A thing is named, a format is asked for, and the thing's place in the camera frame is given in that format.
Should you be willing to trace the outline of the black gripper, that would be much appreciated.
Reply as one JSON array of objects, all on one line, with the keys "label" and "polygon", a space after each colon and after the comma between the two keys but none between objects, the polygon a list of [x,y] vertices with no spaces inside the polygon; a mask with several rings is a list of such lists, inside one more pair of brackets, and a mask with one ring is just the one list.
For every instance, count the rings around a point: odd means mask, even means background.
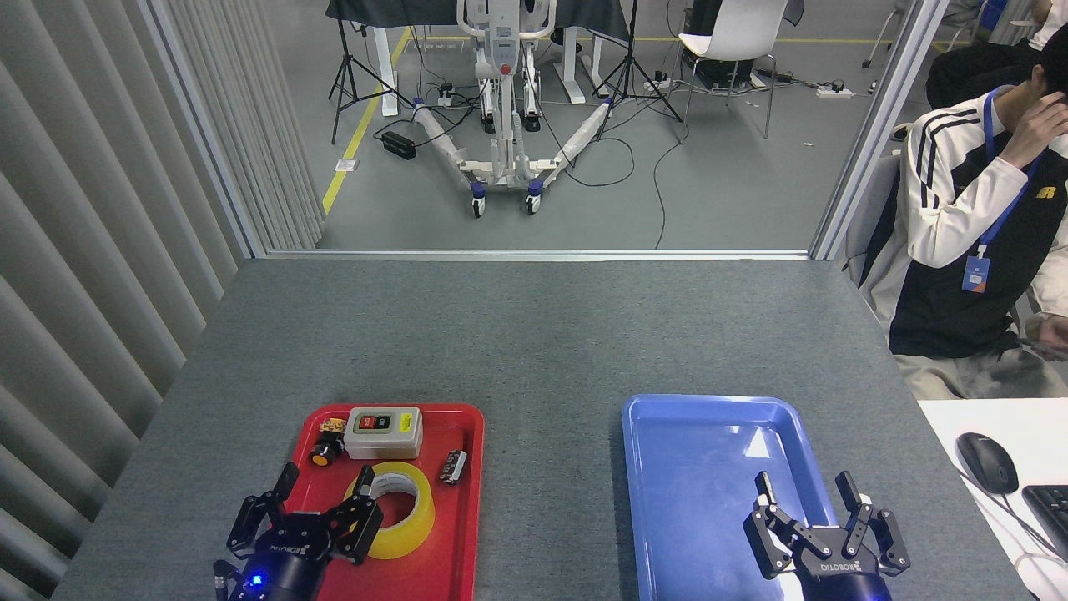
[{"label": "black gripper", "polygon": [[[876,507],[857,487],[850,472],[835,477],[844,509],[849,513],[842,554],[821,559],[815,551],[811,529],[779,509],[770,476],[754,478],[758,499],[743,521],[748,543],[763,578],[786,572],[796,556],[796,571],[805,600],[891,600],[880,573],[896,578],[911,566],[895,513]],[[866,533],[876,536],[878,557],[864,545]]]},{"label": "black gripper", "polygon": [[270,490],[244,499],[226,548],[235,557],[245,558],[255,545],[230,600],[313,600],[330,562],[331,547],[352,564],[362,564],[370,555],[384,520],[378,502],[371,496],[376,472],[370,465],[361,468],[350,495],[328,511],[330,535],[325,529],[268,529],[256,541],[265,518],[272,526],[283,522],[284,502],[298,476],[299,468],[287,462]]}]

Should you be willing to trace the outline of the person's right hand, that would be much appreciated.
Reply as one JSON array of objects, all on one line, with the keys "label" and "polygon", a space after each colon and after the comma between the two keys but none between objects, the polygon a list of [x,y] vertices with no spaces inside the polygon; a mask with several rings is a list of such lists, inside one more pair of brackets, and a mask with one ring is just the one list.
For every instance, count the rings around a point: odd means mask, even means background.
[{"label": "person's right hand", "polygon": [[1033,163],[1057,137],[1067,133],[1065,93],[1053,92],[1039,98],[1019,118],[1000,159],[1019,171]]}]

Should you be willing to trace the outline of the person's left hand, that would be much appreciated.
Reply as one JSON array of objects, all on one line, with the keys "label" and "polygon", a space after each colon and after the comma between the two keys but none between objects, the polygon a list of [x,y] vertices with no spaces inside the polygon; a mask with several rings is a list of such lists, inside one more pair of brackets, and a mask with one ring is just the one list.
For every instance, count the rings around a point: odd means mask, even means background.
[{"label": "person's left hand", "polygon": [[1040,313],[1025,323],[1026,338],[1035,343],[1031,350],[1046,361],[1065,361],[1067,354],[1067,318]]}]

